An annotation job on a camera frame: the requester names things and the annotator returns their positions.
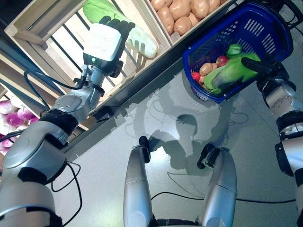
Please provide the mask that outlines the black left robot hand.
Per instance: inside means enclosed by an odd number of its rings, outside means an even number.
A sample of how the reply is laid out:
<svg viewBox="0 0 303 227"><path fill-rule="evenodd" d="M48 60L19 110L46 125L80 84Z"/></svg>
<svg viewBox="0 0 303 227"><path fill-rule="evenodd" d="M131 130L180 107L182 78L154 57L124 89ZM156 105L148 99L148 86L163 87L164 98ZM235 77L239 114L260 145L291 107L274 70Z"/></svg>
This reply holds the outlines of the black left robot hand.
<svg viewBox="0 0 303 227"><path fill-rule="evenodd" d="M84 64L98 68L106 76L116 78L122 71L120 60L133 22L104 16L90 27L83 50Z"/></svg>

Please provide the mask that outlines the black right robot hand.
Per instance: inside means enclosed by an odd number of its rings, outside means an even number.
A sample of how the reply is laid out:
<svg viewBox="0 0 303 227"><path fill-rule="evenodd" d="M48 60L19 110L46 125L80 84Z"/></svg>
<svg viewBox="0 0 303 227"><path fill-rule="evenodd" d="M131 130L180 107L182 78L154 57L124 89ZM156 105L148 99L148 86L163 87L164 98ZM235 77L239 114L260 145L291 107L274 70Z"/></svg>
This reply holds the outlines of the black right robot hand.
<svg viewBox="0 0 303 227"><path fill-rule="evenodd" d="M272 79L274 75L278 74L285 75L279 62L270 65L250 57L240 57L235 62L229 61L212 80L212 83L221 91L226 91L255 80Z"/></svg>

